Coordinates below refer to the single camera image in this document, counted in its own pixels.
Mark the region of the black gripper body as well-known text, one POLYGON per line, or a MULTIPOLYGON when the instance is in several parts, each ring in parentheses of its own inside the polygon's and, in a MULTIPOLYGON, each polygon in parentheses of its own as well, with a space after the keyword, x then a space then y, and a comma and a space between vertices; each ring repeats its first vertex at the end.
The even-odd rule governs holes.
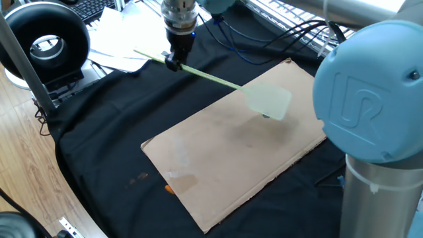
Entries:
POLYGON ((171 44, 171 52, 176 57, 188 56, 192 50, 195 37, 195 32, 189 32, 188 34, 175 34, 174 32, 167 30, 167 40, 171 44))

